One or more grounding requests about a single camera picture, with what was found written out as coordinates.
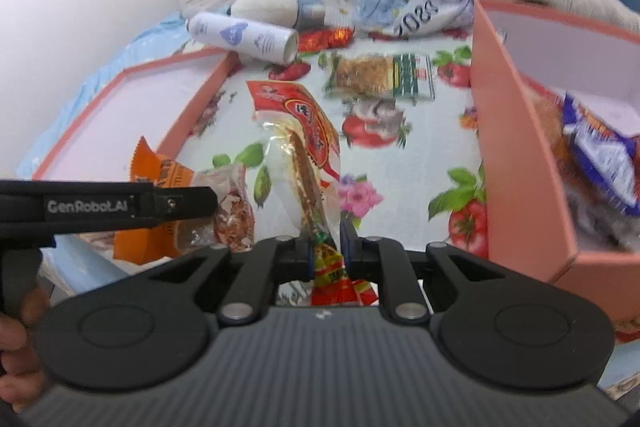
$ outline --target blue and white plush toy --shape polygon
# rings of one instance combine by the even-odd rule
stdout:
[[[338,0],[236,0],[223,12],[242,19],[305,30],[323,26],[325,7],[337,4]]]

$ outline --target pink flower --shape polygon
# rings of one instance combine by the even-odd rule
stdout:
[[[340,210],[350,212],[355,217],[363,218],[384,198],[378,194],[369,182],[340,187]]]

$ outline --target metal screw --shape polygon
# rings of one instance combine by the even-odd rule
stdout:
[[[229,302],[222,306],[221,313],[224,317],[232,321],[241,321],[249,317],[254,309],[246,302]]]
[[[424,304],[418,302],[403,302],[396,306],[396,315],[401,319],[413,321],[423,318],[429,310]]]

